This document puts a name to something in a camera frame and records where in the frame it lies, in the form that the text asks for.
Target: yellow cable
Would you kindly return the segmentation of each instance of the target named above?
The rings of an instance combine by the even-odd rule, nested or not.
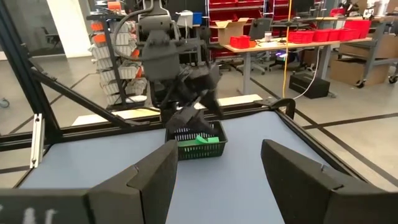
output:
[[[289,0],[289,15],[287,20],[290,21],[290,15],[292,13],[292,0]],[[285,58],[285,68],[284,68],[284,84],[282,86],[282,97],[285,98],[285,89],[286,89],[286,79],[287,79],[287,59],[289,57],[289,27],[287,26],[286,30],[286,58]]]

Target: black basket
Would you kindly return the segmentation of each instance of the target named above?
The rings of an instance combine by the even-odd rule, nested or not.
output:
[[[203,144],[199,146],[178,147],[179,161],[187,159],[217,157],[223,154],[225,144],[228,142],[225,136],[224,129],[219,121],[211,121],[210,125],[212,128],[218,131],[218,135],[214,136],[211,134],[201,133],[188,128],[180,128],[176,130],[175,133],[169,133],[168,131],[166,131],[166,142],[173,139],[177,141],[194,140],[197,135],[200,135],[203,138],[218,137],[218,139],[220,140],[217,143]]]

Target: chair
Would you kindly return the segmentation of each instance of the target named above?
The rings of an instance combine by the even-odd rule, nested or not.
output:
[[[45,27],[41,27],[45,34],[45,39],[48,44],[53,45],[53,49],[61,42],[60,36],[58,34],[49,34],[48,30]]]
[[[272,24],[272,18],[258,18],[258,19],[253,19],[251,22],[250,26],[250,31],[249,31],[249,36],[251,40],[259,40],[264,38],[264,34],[267,31],[271,31],[271,24]],[[257,69],[261,72],[261,75],[264,75],[266,73],[266,69],[263,68],[257,61],[261,58],[267,57],[267,55],[263,52],[261,53],[253,53],[252,57],[255,58],[251,62],[251,68]],[[243,65],[238,66],[237,71],[242,72],[239,67],[242,67]]]

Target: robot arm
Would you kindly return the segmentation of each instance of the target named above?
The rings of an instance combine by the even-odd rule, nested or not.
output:
[[[205,121],[203,112],[194,106],[201,103],[214,114],[222,116],[216,100],[216,86],[220,80],[218,66],[207,62],[205,67],[181,67],[179,52],[196,45],[190,46],[187,40],[179,39],[177,25],[171,20],[168,10],[162,7],[161,0],[144,0],[143,6],[143,10],[122,19],[115,36],[126,20],[140,14],[137,36],[144,47],[139,60],[150,85],[152,104],[160,109],[162,122],[170,132],[188,127],[216,134]],[[137,60],[116,53],[129,60]]]

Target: gray concrete floor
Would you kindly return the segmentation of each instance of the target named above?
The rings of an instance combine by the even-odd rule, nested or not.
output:
[[[95,67],[91,58],[66,59],[64,57],[45,57],[37,59],[39,64],[51,75],[66,86],[83,96],[91,99],[100,106],[106,106],[104,94],[99,85],[99,77],[95,74]],[[282,70],[275,69],[261,75],[252,72],[255,81],[267,89],[282,96]],[[7,62],[0,62],[0,97],[6,97],[11,106],[0,109],[0,133],[19,133],[31,131],[30,117],[32,111],[18,85],[18,82]],[[242,84],[242,76],[236,71],[224,72],[218,86],[220,98],[237,96],[237,88]],[[252,93],[263,98],[271,94],[251,82]],[[364,118],[382,114],[398,113],[398,89],[388,83],[365,87],[353,88],[331,81],[331,91],[338,95],[337,98],[320,98],[309,100],[305,97],[297,100],[297,108],[308,116],[313,122],[322,124],[347,119]],[[92,114],[82,106],[72,102],[57,92],[45,87],[45,92],[61,127],[72,125],[74,120],[81,115]],[[286,89],[287,97],[295,97],[298,93]],[[374,185],[390,190],[398,190],[398,153],[396,144],[398,134],[394,132],[394,122],[398,118],[392,116],[385,119],[374,119],[350,124],[325,126],[323,129],[312,128],[308,132],[317,138],[323,145],[330,148],[333,153],[358,170]],[[296,115],[295,121],[301,126],[309,126],[310,122]],[[2,170],[11,167],[28,165],[29,149],[0,152],[0,187],[12,187],[25,174],[25,171],[2,174]]]

